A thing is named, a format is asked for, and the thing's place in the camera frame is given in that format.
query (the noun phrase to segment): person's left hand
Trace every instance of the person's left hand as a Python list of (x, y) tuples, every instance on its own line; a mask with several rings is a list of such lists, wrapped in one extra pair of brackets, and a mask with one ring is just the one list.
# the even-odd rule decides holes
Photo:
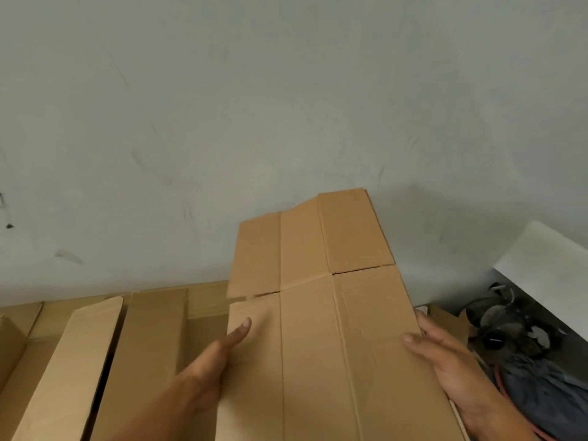
[(226, 366), (231, 349), (238, 345), (249, 333), (251, 319), (245, 321), (224, 338), (212, 342), (202, 351), (180, 375), (195, 380), (197, 387), (194, 409), (196, 412), (208, 410), (221, 396), (221, 374)]

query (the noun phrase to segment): person's right hand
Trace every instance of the person's right hand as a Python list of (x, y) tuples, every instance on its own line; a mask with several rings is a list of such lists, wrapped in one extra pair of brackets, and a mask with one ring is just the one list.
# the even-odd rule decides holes
[(496, 390), (466, 346), (423, 312), (417, 311), (416, 318), (424, 336), (406, 333), (402, 340), (433, 365), (470, 435), (479, 440), (535, 441), (529, 424)]

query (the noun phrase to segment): white wall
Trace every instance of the white wall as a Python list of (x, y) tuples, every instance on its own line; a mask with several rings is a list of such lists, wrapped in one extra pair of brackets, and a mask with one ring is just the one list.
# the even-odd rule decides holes
[(0, 303), (228, 278), (240, 221), (356, 186), (415, 304), (485, 288), (529, 216), (588, 238), (585, 43), (546, 8), (570, 51), (526, 82), (534, 23), (478, 2), (5, 1)]

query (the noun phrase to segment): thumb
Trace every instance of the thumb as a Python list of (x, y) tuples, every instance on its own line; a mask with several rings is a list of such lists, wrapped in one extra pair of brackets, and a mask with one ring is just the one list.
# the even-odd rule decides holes
[(251, 329), (251, 319), (246, 318), (241, 326), (233, 330), (231, 333), (227, 334), (222, 341), (223, 347), (226, 350), (232, 349), (235, 345), (238, 345), (245, 339), (247, 334), (249, 334), (249, 330)]
[(410, 351), (424, 357), (441, 369), (455, 355), (452, 350), (418, 334), (405, 333), (402, 336), (402, 342)]

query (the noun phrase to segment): dark fabric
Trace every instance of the dark fabric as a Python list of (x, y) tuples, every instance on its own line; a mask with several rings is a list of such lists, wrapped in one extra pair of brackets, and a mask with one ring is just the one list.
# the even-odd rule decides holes
[[(518, 410), (559, 441), (588, 440), (588, 385), (548, 360), (512, 355), (500, 365), (504, 388)], [(487, 371), (496, 385), (492, 371)]]

